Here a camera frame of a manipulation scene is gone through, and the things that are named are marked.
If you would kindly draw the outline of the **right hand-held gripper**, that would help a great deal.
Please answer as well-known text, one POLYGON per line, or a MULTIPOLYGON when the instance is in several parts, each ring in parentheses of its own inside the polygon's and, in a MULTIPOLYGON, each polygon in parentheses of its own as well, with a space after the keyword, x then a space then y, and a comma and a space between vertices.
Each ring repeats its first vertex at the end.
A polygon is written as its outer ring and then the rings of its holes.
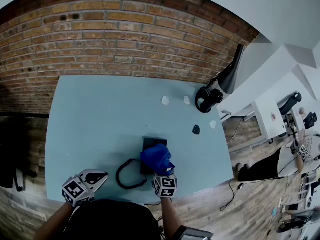
POLYGON ((174 174, 162 176, 157 173, 153 177, 155 194, 160 198, 173 198, 177 192, 177 178, 174 174))

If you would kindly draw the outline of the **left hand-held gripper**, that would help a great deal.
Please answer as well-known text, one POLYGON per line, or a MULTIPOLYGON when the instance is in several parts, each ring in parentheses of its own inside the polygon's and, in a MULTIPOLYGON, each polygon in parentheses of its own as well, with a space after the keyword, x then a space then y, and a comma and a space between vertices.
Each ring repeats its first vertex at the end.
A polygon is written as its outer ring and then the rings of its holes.
POLYGON ((62 196, 74 208, 92 201, 96 192, 107 180, 109 174, 97 169, 86 169, 79 176, 70 177, 62 186, 62 196))

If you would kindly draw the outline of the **blue knitted cloth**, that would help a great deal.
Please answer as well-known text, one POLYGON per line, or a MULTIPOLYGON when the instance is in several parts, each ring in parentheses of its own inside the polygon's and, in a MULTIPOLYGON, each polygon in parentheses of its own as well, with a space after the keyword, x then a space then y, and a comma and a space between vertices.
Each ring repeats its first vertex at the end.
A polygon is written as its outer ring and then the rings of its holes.
POLYGON ((175 165, 170 161, 172 154, 164 144, 156 144, 140 153, 141 161, 160 176, 173 174, 175 165))

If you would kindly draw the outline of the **person's right forearm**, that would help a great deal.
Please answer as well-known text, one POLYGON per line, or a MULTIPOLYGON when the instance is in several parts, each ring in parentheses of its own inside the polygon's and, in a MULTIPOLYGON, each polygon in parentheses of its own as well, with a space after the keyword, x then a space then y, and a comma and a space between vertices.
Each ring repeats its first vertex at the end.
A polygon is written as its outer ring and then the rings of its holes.
POLYGON ((169 240, 179 230, 183 223, 180 217, 177 215, 171 199, 168 197, 161 197, 160 199, 164 235, 166 240, 169 240))

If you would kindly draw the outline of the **person's left forearm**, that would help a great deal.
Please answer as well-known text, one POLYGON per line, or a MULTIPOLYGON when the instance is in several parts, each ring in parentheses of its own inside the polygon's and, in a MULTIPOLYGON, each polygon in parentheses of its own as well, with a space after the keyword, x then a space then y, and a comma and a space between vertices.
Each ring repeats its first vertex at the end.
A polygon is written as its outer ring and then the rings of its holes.
POLYGON ((65 203, 48 221, 35 233, 33 240, 55 240, 58 239, 68 221, 70 220, 75 208, 69 203, 65 203))

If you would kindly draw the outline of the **black rectangular device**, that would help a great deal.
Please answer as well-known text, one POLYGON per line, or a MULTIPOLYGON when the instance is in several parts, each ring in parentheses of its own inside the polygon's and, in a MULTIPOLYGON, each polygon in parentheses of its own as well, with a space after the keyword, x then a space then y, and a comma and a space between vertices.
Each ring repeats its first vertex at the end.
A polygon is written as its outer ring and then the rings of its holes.
POLYGON ((151 139, 153 139, 152 147, 154 147, 157 144, 162 144, 164 146, 167 146, 168 141, 166 139, 162 139, 162 138, 151 138, 151 139))

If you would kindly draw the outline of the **person's black shirt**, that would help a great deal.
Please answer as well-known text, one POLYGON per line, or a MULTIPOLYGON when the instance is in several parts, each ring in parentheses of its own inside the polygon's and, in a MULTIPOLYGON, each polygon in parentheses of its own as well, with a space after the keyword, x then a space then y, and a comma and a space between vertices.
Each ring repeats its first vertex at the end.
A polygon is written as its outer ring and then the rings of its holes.
POLYGON ((151 211, 133 202, 102 199, 80 206, 61 240, 162 240, 151 211))

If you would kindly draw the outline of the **dark grey electronic device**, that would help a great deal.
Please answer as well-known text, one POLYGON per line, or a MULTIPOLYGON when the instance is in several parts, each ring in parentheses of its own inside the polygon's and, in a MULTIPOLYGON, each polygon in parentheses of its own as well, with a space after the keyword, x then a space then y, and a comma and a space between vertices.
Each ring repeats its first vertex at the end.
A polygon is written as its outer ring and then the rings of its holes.
POLYGON ((180 226, 171 240, 211 240, 213 233, 191 227, 180 226))

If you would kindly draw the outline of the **white desk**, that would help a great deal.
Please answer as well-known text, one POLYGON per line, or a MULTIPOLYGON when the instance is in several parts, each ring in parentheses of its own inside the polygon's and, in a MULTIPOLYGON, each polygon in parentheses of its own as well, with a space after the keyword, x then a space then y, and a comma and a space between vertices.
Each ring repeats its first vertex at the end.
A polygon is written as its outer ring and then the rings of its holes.
POLYGON ((244 111, 244 117, 231 117, 225 121, 227 127, 230 127, 231 123, 236 126, 234 131, 226 134, 229 149, 236 151, 254 147, 287 134, 283 116, 272 96, 267 94, 257 98, 244 111), (275 121, 272 120, 271 113, 276 115, 275 121))

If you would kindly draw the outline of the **black desk lamp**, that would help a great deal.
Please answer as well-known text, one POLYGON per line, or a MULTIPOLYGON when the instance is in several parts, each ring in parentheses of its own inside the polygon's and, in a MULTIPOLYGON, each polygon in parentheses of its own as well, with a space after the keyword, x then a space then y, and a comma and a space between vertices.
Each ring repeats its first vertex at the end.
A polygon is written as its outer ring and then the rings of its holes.
POLYGON ((222 72, 220 72, 215 78, 211 79, 206 86, 201 87, 198 90, 198 92, 195 95, 195 106, 200 112, 204 114, 209 113, 209 112, 205 112, 202 109, 202 103, 210 95, 212 90, 214 89, 220 90, 223 93, 223 100, 235 91, 237 73, 238 73, 238 69, 239 69, 244 51, 245 51, 245 46, 243 44, 238 44, 231 63, 222 72))

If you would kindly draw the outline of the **black chair with headrest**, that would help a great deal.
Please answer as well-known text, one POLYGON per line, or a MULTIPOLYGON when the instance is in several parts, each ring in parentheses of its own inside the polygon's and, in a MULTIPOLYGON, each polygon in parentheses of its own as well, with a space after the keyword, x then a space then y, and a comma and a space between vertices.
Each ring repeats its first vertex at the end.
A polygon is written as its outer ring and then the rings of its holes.
POLYGON ((285 116, 290 112, 290 110, 302 100, 302 95, 300 92, 295 92, 293 95, 289 97, 286 103, 279 109, 280 114, 285 116))

